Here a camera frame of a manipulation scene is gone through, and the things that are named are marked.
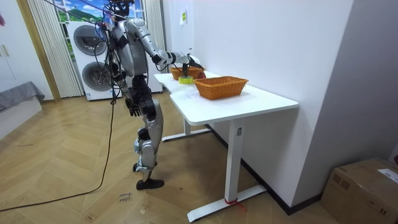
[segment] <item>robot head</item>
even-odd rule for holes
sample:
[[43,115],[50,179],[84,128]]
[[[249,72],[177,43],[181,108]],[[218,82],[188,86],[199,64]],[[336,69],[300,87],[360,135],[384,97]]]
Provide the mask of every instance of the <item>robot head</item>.
[[109,0],[109,7],[111,11],[119,16],[128,16],[130,3],[134,4],[134,0]]

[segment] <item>washing machine door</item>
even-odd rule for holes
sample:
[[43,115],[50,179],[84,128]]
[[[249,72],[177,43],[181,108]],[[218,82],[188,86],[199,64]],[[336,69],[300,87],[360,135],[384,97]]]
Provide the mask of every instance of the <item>washing machine door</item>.
[[81,77],[84,83],[93,90],[106,91],[111,89],[110,73],[105,64],[99,62],[91,62],[83,69]]
[[73,34],[76,46],[85,54],[100,55],[106,50],[106,43],[96,34],[95,28],[90,25],[80,26]]

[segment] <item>curtain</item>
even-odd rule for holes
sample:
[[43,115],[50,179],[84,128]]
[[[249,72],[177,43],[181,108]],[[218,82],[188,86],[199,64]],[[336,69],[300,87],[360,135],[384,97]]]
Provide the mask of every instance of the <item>curtain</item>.
[[27,2],[61,98],[82,96],[83,88],[73,66],[54,7],[41,0],[27,0]]
[[161,50],[165,50],[166,46],[165,46],[162,1],[143,0],[143,5],[145,11],[144,20],[147,22],[150,35],[155,39],[157,47]]

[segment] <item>desk leg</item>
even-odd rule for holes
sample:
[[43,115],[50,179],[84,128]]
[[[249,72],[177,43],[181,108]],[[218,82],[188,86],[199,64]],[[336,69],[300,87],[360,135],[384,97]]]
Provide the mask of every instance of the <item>desk leg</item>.
[[184,138],[187,136],[194,136],[196,134],[207,133],[210,131],[210,129],[208,129],[208,128],[191,131],[191,126],[188,124],[188,122],[185,118],[183,118],[183,125],[184,125],[184,133],[174,134],[172,136],[163,137],[162,141],[164,142],[164,141],[169,141],[169,140],[173,140],[173,139],[180,139],[180,138]]
[[237,200],[241,202],[249,197],[265,192],[265,188],[257,185],[238,193],[239,168],[241,165],[241,153],[244,134],[244,120],[235,119],[229,124],[228,158],[226,165],[225,199],[218,200],[188,213],[189,222],[210,215],[224,209],[231,204],[225,203]]

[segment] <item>white desk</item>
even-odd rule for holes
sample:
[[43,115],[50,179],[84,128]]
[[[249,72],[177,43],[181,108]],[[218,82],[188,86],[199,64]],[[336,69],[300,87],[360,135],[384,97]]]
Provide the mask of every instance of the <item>white desk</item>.
[[[206,77],[219,77],[219,75],[205,72]],[[188,213],[189,222],[214,213],[230,206],[227,202],[238,202],[249,197],[265,192],[265,188],[257,185],[238,193],[239,168],[244,135],[244,118],[257,114],[296,108],[296,101],[260,90],[246,85],[241,95],[220,100],[207,100],[199,95],[195,84],[182,85],[173,79],[171,73],[155,75],[159,83],[163,84],[171,93],[170,98],[184,117],[185,133],[164,137],[167,141],[182,138],[192,134],[204,133],[208,129],[202,129],[197,133],[190,132],[190,126],[230,121],[228,160],[226,167],[225,199],[210,203]]]

